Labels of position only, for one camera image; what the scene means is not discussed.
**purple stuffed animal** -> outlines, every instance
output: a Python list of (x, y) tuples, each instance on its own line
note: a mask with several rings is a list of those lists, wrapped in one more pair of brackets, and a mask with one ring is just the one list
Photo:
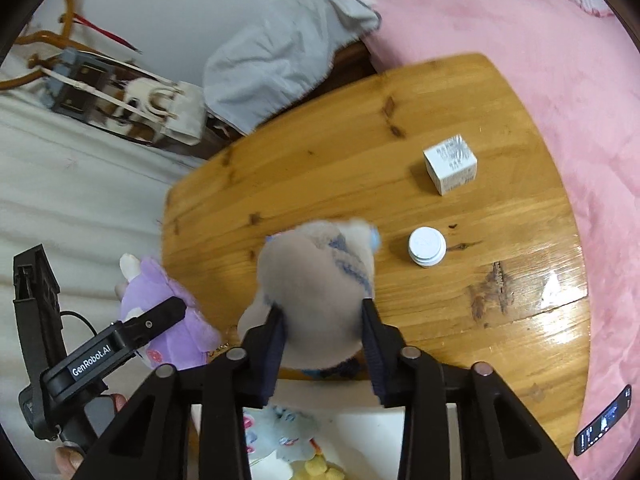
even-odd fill
[(169, 278), (152, 258), (140, 261), (132, 254), (124, 254), (120, 259), (120, 269), (128, 282), (116, 287), (116, 294), (121, 300), (121, 321), (140, 316), (172, 296), (177, 296), (187, 305), (182, 321), (140, 349), (145, 363), (151, 368), (171, 363), (178, 370), (206, 364), (207, 352), (219, 348), (222, 338), (204, 319), (189, 291)]

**pink bedding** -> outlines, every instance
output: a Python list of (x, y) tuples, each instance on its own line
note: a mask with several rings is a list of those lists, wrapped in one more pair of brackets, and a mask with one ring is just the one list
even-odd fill
[(615, 17), (568, 0), (375, 0), (379, 70), (482, 52), (537, 124), (574, 209), (591, 301), (580, 428), (622, 388), (636, 402), (586, 453), (583, 480), (613, 477), (640, 437), (640, 54)]

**finger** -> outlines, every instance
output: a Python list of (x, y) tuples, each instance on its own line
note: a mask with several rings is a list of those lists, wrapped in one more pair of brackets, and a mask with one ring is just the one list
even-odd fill
[(116, 412), (119, 412), (127, 402), (127, 397), (122, 394), (111, 394), (111, 399), (113, 399), (113, 406)]
[(69, 447), (57, 448), (54, 457), (63, 480), (71, 480), (82, 463), (82, 455)]

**table top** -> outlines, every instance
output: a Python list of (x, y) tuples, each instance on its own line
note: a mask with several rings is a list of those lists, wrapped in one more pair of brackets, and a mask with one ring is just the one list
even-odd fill
[[(478, 176), (440, 196), (422, 150), (455, 134)], [(241, 139), (169, 192), (162, 257), (224, 331), (252, 302), (266, 236), (352, 217), (382, 236), (383, 320), (441, 362), (491, 363), (567, 454), (589, 361), (580, 240), (540, 134), (485, 57), (372, 76)], [(423, 225), (448, 247), (428, 269), (407, 252)]]

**white box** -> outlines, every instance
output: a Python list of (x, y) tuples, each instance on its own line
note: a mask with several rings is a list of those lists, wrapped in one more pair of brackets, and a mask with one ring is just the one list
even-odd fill
[(427, 172), (441, 195), (471, 182), (478, 170), (476, 156), (459, 135), (424, 150), (424, 161)]

